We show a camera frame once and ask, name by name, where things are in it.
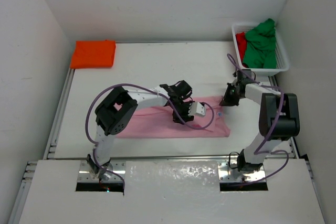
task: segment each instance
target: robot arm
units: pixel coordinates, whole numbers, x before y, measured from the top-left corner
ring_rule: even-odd
[[[244,70],[245,74],[251,76],[251,70]],[[295,94],[284,94],[281,116],[275,128],[264,143],[269,132],[280,103],[280,92],[264,88],[253,83],[240,71],[237,72],[237,79],[231,84],[228,83],[226,93],[221,101],[222,106],[239,105],[239,100],[248,98],[260,105],[259,133],[253,142],[243,149],[237,159],[239,172],[252,173],[258,171],[263,165],[265,157],[272,152],[282,141],[297,136],[300,131],[298,101]]]
[[[190,98],[192,88],[185,81],[175,85],[162,84],[148,91],[126,90],[123,87],[114,88],[97,106],[95,113],[97,132],[95,156],[99,164],[108,166],[114,140],[129,123],[136,110],[152,106],[168,105],[167,98],[172,102],[184,122],[194,120],[194,116],[205,116],[204,104],[185,101]],[[173,121],[183,123],[175,112]],[[88,154],[87,161],[93,172],[101,175],[100,168],[95,164],[93,151]]]

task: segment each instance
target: white tabletop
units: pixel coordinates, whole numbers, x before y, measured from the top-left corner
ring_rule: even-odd
[[[227,53],[236,56],[233,42],[117,44],[111,69],[75,71],[55,158],[85,158],[92,150],[93,145],[84,131],[87,109],[100,91],[113,84],[128,82],[154,88],[159,84],[185,80],[193,88],[193,97],[224,95],[227,82],[234,79],[234,67],[227,59]],[[267,77],[257,76],[257,80],[269,84]],[[259,110],[259,105],[246,99],[241,100],[239,106],[224,108],[224,120],[231,129],[229,137],[117,139],[111,156],[223,155],[240,152],[258,133]],[[89,132],[92,137],[95,136],[94,113],[90,118]],[[278,148],[290,152],[287,142]]]
[[[265,160],[266,174],[283,163]],[[267,179],[268,191],[222,193],[213,162],[126,162],[125,196],[75,191],[79,167],[39,161],[20,224],[324,223],[304,159]]]

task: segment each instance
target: pink towel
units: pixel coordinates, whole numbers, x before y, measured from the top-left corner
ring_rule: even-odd
[[[193,130],[185,125],[174,123],[171,107],[151,107],[136,111],[127,127],[118,134],[118,138],[184,138],[184,137],[228,137],[230,129],[224,123],[223,108],[219,106],[222,97],[195,98],[198,102],[209,103],[215,111],[212,124],[204,130]],[[212,117],[206,109],[205,117],[195,116],[188,124],[204,126]]]

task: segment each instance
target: green cloth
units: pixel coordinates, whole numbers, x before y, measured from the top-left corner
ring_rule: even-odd
[[[277,68],[275,22],[268,19],[245,33],[247,48],[243,63],[248,68]]]

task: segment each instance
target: folded orange towel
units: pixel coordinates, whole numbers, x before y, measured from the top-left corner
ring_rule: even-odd
[[[110,68],[113,66],[115,41],[77,41],[70,68]]]

